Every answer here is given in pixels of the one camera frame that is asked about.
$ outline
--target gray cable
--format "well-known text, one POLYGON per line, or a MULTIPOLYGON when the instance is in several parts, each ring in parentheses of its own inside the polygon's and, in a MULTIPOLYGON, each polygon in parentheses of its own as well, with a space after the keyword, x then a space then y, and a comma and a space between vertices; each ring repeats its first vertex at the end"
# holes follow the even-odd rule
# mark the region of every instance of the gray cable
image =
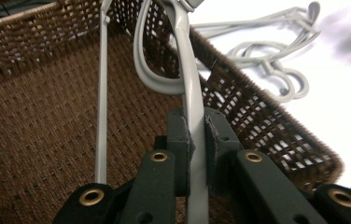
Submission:
POLYGON ((261 27, 264 25, 274 24, 277 22, 294 22, 301 26, 302 31, 296 37, 296 39, 289 45, 275 42, 275 41, 251 41, 243 42, 237 45, 229 52, 229 59, 231 59, 239 68, 248 68, 253 66, 262 65, 265 72, 268 75, 274 75, 282 78, 288 85, 288 90, 281 90, 284 95, 276 96, 271 92, 264 90, 270 97, 280 103, 288 102, 292 99, 300 99, 307 94, 309 91, 309 84, 307 78, 299 71, 289 68, 284 68, 279 59, 288 56, 289 54, 302 49, 309 45, 315 40, 319 32, 313 29, 313 25, 316 22, 320 5, 318 2, 313 2, 309 5, 308 9, 300 7, 292 7, 286 10, 276 12, 274 14, 258 18, 253 21, 225 21, 225 22, 213 22, 193 25, 195 28, 217 28, 214 31, 203 33, 206 38, 212 38, 219 35, 225 35, 230 32, 240 30, 242 28, 249 27, 261 27), (301 12, 306 13, 307 18, 301 15, 301 12), (271 55, 265 55, 260 57, 251 57, 252 51, 256 47, 269 47, 275 48, 279 51, 271 55), (287 76, 295 77, 301 85, 298 92, 294 92, 293 84, 287 76))

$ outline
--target white cable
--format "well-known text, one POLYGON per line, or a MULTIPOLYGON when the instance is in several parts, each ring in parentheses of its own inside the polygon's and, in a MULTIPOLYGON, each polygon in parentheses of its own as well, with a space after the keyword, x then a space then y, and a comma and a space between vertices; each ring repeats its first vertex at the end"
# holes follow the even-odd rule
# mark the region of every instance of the white cable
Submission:
POLYGON ((182 78, 172 79, 167 77, 160 77, 152 72, 146 63, 143 50, 143 37, 145 20, 147 18, 150 3, 151 0, 146 0, 142 4, 137 24, 135 26, 133 58, 137 75, 140 77, 141 81, 153 91, 170 95, 183 94, 185 90, 184 80, 182 78))
POLYGON ((274 75, 281 77, 288 85, 288 90, 284 91, 284 95, 276 96, 271 92, 264 90, 274 100, 284 103, 292 99, 300 99, 307 94, 309 91, 309 84, 307 78, 299 71, 294 69, 283 68, 279 59, 288 56, 296 50, 302 49, 310 44, 319 35, 319 32, 313 29, 313 25, 318 17, 320 6, 318 2, 313 2, 309 5, 308 10, 300 7, 292 7, 286 10, 276 12, 274 14, 261 17, 253 21, 225 21, 225 22, 214 22, 214 23, 203 23, 193 25, 195 28, 216 28, 214 31, 203 33, 206 38, 212 38, 218 35, 224 35, 230 32, 234 32, 246 27, 259 27, 263 25, 273 24, 276 22, 294 22, 301 26, 302 31, 296 37, 296 39, 289 45, 275 42, 275 41, 252 41, 243 42, 233 48, 229 53, 229 59, 231 59, 239 68, 247 68, 252 66, 262 65, 268 75, 274 75), (307 18, 302 16, 300 12, 305 12, 307 18), (278 49, 278 52, 271 55, 265 55, 260 57, 251 57, 252 50, 256 47, 270 47, 278 49), (239 55, 239 52, 244 49, 244 53, 239 55), (288 76, 295 77, 301 85, 298 92, 294 92, 293 84, 288 76))
POLYGON ((142 36, 150 0, 145 0, 137 21, 134 34, 133 58, 138 76, 149 88, 164 94, 185 93, 186 110, 190 137, 195 146, 190 161, 190 195, 188 197, 187 223, 208 223, 208 188, 206 185, 204 106, 195 57, 189 39, 189 10, 177 0, 161 1, 174 30, 182 78, 159 77, 148 67, 143 54, 142 36))
POLYGON ((96 156, 94 164, 94 182, 106 184, 106 125, 107 125, 107 24, 112 0, 105 0, 100 7, 100 65, 99 97, 97 109, 96 156))

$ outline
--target wicker weave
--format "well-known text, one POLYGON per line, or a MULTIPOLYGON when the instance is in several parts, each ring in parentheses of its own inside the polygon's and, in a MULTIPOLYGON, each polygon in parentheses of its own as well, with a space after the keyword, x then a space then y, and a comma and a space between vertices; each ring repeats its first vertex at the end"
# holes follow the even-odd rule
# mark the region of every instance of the wicker weave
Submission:
MULTIPOLYGON (((147 89, 133 66, 141 1, 114 0, 108 35, 108 182, 131 179, 179 97, 147 89)), ((62 1, 0 23, 0 223, 50 223, 68 196, 93 181, 99 62, 99 2, 62 1)), ((170 23, 153 3, 145 37, 149 66, 177 77, 170 23)), ((191 30, 211 77, 204 103, 227 115, 245 148, 267 153, 306 190, 333 182, 336 155, 191 30)), ((213 223, 232 223, 226 200, 210 201, 213 223)), ((182 222, 184 201, 178 200, 182 222)))

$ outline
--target black plastic bracket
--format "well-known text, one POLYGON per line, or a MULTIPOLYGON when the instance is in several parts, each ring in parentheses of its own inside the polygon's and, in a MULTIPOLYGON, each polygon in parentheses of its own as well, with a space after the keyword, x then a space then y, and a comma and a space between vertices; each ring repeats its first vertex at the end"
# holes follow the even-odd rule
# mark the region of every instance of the black plastic bracket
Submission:
POLYGON ((209 192, 215 196, 229 196, 232 188, 230 170, 243 146, 222 113, 208 107, 204 111, 209 192))
POLYGON ((327 223, 265 154, 240 151, 234 172, 260 223, 327 223))
MULTIPOLYGON (((161 145, 160 140, 163 138, 156 139, 159 146, 161 145)), ((167 150, 176 157, 175 195, 177 197, 187 196, 190 188, 190 152, 193 144, 182 108, 175 109, 167 115, 166 140, 167 150)))
POLYGON ((68 198, 53 223, 116 223, 132 185, 132 180, 114 190, 108 185, 85 185, 68 198))
POLYGON ((351 224, 351 189, 322 185, 314 195, 314 205, 333 224, 351 224))
POLYGON ((176 157, 168 150, 144 156, 120 224, 176 223, 175 168, 176 157))

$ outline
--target black plastic part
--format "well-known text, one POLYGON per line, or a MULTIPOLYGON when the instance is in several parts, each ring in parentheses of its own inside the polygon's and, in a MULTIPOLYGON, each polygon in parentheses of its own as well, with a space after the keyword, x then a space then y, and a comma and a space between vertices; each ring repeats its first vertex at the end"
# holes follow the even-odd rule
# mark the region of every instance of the black plastic part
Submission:
POLYGON ((327 223, 265 154, 238 152, 234 172, 260 223, 327 223))
POLYGON ((25 10, 40 7, 45 4, 56 2, 57 0, 15 0, 0 4, 0 18, 14 15, 25 10))
POLYGON ((237 178, 232 181, 231 210, 235 223, 257 224, 260 220, 237 178))
POLYGON ((175 195, 177 197, 189 195, 190 151, 192 148, 183 109, 175 109, 167 115, 167 150, 171 151, 177 160, 175 165, 175 195))
POLYGON ((230 170, 243 147, 225 116, 211 108, 205 108, 205 147, 209 193, 229 196, 230 170))
POLYGON ((118 212, 123 208, 132 182, 112 190, 108 185, 89 184, 77 189, 65 202, 53 220, 55 224, 104 224, 114 223, 118 212), (79 199, 87 190, 99 189, 104 193, 103 199, 94 205, 83 205, 79 199))
POLYGON ((155 143, 153 144, 153 149, 167 149, 167 136, 157 135, 155 136, 155 143))
POLYGON ((123 210, 120 224, 176 223, 175 155, 153 150, 145 155, 123 210))
POLYGON ((314 195, 315 208, 331 224, 351 224, 351 206, 342 205, 342 202, 345 202, 346 204, 351 203, 350 196, 346 195, 345 197, 343 194, 340 194, 337 197, 335 196, 336 199, 334 200, 333 196, 332 198, 330 197, 330 192, 333 192, 334 190, 346 192, 351 195, 351 189, 341 186, 320 186, 317 188, 314 195))

